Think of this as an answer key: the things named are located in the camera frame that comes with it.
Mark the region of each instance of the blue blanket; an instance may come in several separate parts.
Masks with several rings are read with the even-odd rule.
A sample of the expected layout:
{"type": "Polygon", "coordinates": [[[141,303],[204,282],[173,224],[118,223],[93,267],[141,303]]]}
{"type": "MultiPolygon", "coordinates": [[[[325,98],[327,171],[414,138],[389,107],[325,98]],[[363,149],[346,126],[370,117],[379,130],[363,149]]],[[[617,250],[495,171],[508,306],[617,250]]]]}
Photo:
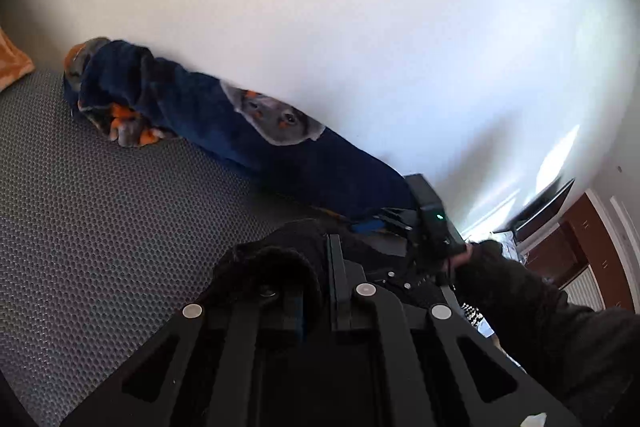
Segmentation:
{"type": "Polygon", "coordinates": [[[302,112],[141,46],[102,38],[75,46],[65,98],[121,144],[176,134],[267,188],[351,219],[415,208],[400,174],[302,112]]]}

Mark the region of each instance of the dark sleeve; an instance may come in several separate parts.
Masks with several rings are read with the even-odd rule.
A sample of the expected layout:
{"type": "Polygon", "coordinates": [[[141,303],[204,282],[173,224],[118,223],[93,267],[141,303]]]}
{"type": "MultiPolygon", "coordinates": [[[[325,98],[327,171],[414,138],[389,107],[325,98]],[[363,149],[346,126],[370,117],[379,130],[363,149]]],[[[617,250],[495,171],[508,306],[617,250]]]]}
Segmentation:
{"type": "Polygon", "coordinates": [[[585,426],[607,419],[640,380],[640,317],[594,312],[501,256],[495,241],[474,245],[456,289],[479,308],[504,350],[585,426]]]}

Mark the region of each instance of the white ribbed panel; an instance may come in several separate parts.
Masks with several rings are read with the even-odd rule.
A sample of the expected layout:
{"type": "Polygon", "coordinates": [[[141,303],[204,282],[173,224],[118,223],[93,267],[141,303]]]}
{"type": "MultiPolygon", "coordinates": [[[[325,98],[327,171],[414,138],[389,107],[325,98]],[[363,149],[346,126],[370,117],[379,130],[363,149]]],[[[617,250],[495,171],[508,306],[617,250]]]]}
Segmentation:
{"type": "Polygon", "coordinates": [[[604,302],[602,302],[600,290],[593,277],[591,267],[588,267],[565,286],[564,291],[566,291],[566,294],[569,296],[569,302],[573,304],[588,306],[595,311],[604,309],[604,302]]]}

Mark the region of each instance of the wall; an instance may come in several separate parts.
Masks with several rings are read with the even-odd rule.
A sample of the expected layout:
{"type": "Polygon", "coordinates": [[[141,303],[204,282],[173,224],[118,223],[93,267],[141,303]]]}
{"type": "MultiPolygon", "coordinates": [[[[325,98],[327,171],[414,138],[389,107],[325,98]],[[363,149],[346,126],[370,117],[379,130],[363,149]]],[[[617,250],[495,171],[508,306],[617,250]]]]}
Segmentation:
{"type": "Polygon", "coordinates": [[[107,35],[287,100],[423,172],[463,232],[561,168],[566,205],[584,191],[640,54],[639,0],[0,0],[0,22],[39,64],[107,35]]]}
{"type": "Polygon", "coordinates": [[[636,282],[640,283],[640,84],[631,97],[613,146],[593,181],[593,190],[602,202],[620,238],[636,282]],[[611,202],[615,198],[619,210],[611,202]],[[618,213],[622,210],[623,219],[618,213]]]}

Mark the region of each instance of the gray textured mat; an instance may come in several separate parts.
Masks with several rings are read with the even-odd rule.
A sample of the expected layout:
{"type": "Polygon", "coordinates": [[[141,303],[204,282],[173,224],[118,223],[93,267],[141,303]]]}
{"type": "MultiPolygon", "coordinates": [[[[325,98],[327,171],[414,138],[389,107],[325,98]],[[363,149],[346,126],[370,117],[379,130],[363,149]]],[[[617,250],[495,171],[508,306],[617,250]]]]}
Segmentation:
{"type": "Polygon", "coordinates": [[[226,248],[310,215],[183,140],[75,122],[58,74],[0,93],[0,369],[57,425],[207,285],[226,248]]]}

